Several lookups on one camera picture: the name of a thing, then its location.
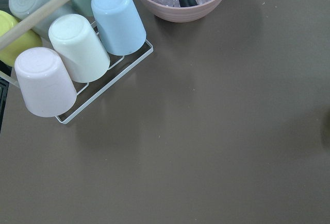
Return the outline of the pink cup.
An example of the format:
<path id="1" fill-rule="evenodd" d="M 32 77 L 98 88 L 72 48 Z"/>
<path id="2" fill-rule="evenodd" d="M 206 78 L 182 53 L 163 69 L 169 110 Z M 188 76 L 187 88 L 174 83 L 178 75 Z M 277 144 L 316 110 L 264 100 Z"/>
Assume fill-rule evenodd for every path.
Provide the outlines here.
<path id="1" fill-rule="evenodd" d="M 77 92 L 60 58 L 52 49 L 34 47 L 20 53 L 14 69 L 27 109 L 40 117 L 68 111 Z"/>

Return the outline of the cream white cup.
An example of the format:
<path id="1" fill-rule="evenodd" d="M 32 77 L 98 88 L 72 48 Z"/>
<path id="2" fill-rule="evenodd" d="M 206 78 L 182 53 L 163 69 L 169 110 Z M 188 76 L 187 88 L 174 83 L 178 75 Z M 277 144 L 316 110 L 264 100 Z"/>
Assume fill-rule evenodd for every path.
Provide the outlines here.
<path id="1" fill-rule="evenodd" d="M 73 81 L 93 82 L 107 72 L 110 57 L 84 16 L 59 17 L 49 27 L 48 36 Z"/>

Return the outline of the grey cup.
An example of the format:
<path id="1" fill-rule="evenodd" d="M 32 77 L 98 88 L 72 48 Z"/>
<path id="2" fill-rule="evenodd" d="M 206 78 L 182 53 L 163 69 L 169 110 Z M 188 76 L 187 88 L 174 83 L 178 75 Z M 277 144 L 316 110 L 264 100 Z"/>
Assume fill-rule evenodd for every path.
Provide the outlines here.
<path id="1" fill-rule="evenodd" d="M 16 18 L 23 20 L 49 1 L 50 0 L 9 0 L 9 9 Z M 52 22 L 63 15 L 71 13 L 74 13 L 73 8 L 65 4 L 40 21 L 32 30 L 39 36 L 48 40 L 48 30 Z"/>

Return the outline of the yellow cup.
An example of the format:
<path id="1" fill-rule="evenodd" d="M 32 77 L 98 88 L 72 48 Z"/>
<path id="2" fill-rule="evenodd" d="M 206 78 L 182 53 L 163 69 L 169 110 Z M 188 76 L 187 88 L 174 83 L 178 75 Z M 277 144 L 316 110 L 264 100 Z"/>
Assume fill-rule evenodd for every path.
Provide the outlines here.
<path id="1" fill-rule="evenodd" d="M 17 18 L 1 10 L 1 36 L 11 30 L 18 23 L 19 20 Z M 13 67 L 15 60 L 20 53 L 27 49 L 41 46 L 41 37 L 33 30 L 28 30 L 1 50 L 1 61 L 10 67 Z"/>

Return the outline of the light blue cup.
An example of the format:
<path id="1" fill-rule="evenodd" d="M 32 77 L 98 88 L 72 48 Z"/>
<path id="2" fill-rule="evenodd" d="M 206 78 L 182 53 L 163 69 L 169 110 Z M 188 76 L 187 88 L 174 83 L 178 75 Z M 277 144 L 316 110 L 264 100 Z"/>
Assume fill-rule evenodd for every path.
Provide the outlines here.
<path id="1" fill-rule="evenodd" d="M 109 53 L 125 56 L 142 47 L 146 31 L 133 0 L 91 0 L 91 8 Z"/>

